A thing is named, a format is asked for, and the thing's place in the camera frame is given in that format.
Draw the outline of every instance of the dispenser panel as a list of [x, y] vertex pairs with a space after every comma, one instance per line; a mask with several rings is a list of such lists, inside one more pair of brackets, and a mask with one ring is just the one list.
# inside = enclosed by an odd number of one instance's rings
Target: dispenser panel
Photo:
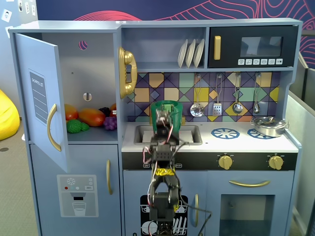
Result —
[[57, 175], [61, 217], [98, 217], [96, 175]]

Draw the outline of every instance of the colorful tile backsplash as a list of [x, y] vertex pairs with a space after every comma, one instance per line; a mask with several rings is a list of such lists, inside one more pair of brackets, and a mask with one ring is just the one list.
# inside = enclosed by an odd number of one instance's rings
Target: colorful tile backsplash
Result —
[[[145, 73], [138, 74], [134, 92], [127, 96], [128, 121], [149, 121], [150, 104], [161, 100], [174, 100], [183, 104], [183, 115], [186, 121], [250, 121], [253, 115], [255, 73], [242, 72], [239, 101], [244, 109], [236, 114], [232, 107], [235, 103], [235, 84], [239, 82], [236, 73], [223, 72], [220, 103], [222, 116], [212, 116], [213, 104], [217, 102], [217, 73], [200, 73], [201, 79], [195, 79], [194, 73]], [[280, 72], [262, 72], [261, 82], [257, 80], [256, 89], [261, 86], [258, 94], [260, 113], [255, 117], [274, 116], [278, 101]], [[221, 84], [218, 80], [218, 93]], [[197, 101], [204, 106], [204, 116], [193, 117], [190, 107]]]

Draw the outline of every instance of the cabinet handle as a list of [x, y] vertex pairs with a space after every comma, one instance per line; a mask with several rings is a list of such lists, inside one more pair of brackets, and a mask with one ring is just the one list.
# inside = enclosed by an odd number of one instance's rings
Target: cabinet handle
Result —
[[47, 118], [47, 135], [48, 135], [49, 141], [55, 147], [55, 149], [57, 149], [58, 151], [61, 151], [61, 146], [56, 143], [56, 141], [53, 139], [53, 137], [51, 136], [51, 133], [50, 133], [51, 119], [53, 118], [56, 111], [57, 111], [57, 105], [54, 104], [53, 107], [51, 108], [51, 110], [48, 114], [48, 118]]
[[214, 59], [220, 60], [220, 58], [221, 58], [221, 36], [215, 36]]
[[234, 181], [234, 180], [230, 180], [229, 182], [232, 183], [232, 184], [235, 184], [235, 185], [237, 185], [237, 186], [247, 187], [247, 188], [262, 187], [262, 186], [266, 186], [266, 185], [270, 184], [270, 181], [269, 181], [269, 180], [264, 181], [264, 182], [262, 182], [262, 183], [255, 183], [255, 184], [241, 183], [241, 182]]
[[106, 177], [107, 177], [108, 192], [109, 192], [109, 195], [112, 195], [113, 190], [112, 190], [112, 187], [110, 186], [110, 160], [107, 160], [107, 164], [106, 164]]
[[[195, 195], [195, 208], [199, 208], [198, 194]], [[198, 217], [199, 217], [199, 211], [196, 210], [196, 215], [195, 215], [196, 221], [195, 221], [194, 227], [198, 226]]]

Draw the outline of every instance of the silver pot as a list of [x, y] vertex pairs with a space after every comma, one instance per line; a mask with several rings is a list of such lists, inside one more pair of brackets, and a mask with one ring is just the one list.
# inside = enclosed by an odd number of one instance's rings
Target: silver pot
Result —
[[257, 132], [270, 137], [279, 137], [284, 133], [284, 129], [289, 128], [289, 122], [274, 117], [256, 118], [251, 121], [251, 125], [255, 126]]

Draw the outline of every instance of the lid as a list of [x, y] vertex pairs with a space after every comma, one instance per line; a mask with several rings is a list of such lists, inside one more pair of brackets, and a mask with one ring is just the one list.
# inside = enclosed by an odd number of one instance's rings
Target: lid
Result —
[[281, 129], [286, 126], [286, 122], [274, 117], [261, 117], [254, 120], [254, 124], [267, 129]]

